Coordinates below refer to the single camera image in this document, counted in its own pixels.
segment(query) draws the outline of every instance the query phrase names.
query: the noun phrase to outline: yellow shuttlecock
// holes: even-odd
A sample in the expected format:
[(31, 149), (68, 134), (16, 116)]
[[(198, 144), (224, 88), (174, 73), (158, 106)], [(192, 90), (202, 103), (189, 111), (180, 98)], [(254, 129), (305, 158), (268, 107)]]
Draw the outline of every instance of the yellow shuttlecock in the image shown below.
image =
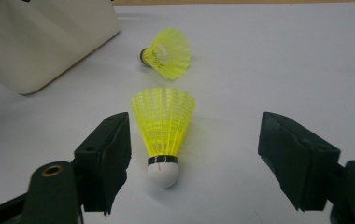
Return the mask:
[(168, 188), (178, 180), (178, 151), (195, 100), (185, 91), (154, 88), (137, 93), (131, 108), (149, 153), (148, 176)]
[(184, 35), (173, 28), (157, 34), (152, 43), (140, 52), (140, 61), (166, 78), (175, 79), (186, 73), (190, 64), (190, 46)]

